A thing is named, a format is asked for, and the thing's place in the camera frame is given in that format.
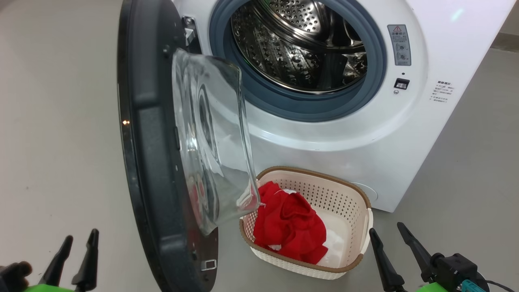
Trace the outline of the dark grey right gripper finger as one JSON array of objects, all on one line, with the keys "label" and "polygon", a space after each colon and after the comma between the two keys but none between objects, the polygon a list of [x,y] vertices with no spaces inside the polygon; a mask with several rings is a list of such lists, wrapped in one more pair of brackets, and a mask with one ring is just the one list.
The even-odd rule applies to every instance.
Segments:
[{"label": "dark grey right gripper finger", "polygon": [[397,222],[397,228],[401,234],[405,244],[410,247],[415,260],[421,270],[420,276],[423,281],[433,281],[433,272],[431,270],[431,255],[426,251],[421,242],[409,231],[402,222]]},{"label": "dark grey right gripper finger", "polygon": [[397,274],[386,253],[384,244],[374,228],[369,229],[371,246],[374,251],[375,261],[379,271],[382,288],[385,292],[405,292],[403,285],[405,281],[400,274]]}]

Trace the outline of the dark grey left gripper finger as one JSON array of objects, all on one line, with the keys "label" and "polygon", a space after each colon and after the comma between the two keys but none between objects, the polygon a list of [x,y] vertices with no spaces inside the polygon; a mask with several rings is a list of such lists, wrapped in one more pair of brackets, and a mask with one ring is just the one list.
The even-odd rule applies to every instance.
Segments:
[{"label": "dark grey left gripper finger", "polygon": [[58,252],[54,255],[49,266],[47,266],[39,284],[48,286],[59,286],[65,262],[69,258],[73,244],[73,236],[67,235]]},{"label": "dark grey left gripper finger", "polygon": [[72,279],[76,291],[92,291],[98,283],[99,231],[92,229],[86,242],[86,253],[78,273]]}]

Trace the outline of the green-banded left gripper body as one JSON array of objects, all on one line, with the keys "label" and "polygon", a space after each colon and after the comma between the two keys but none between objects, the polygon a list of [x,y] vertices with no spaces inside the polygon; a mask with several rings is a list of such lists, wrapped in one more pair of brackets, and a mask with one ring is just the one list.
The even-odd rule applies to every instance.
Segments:
[{"label": "green-banded left gripper body", "polygon": [[74,292],[74,290],[59,286],[39,284],[26,288],[24,292]]}]

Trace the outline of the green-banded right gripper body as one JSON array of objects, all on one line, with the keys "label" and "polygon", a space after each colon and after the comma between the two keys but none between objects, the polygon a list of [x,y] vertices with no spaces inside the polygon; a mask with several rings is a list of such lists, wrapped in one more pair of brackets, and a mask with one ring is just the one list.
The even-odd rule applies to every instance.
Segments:
[{"label": "green-banded right gripper body", "polygon": [[455,287],[453,290],[447,290],[442,287],[439,283],[421,285],[416,292],[461,292],[461,284]]}]

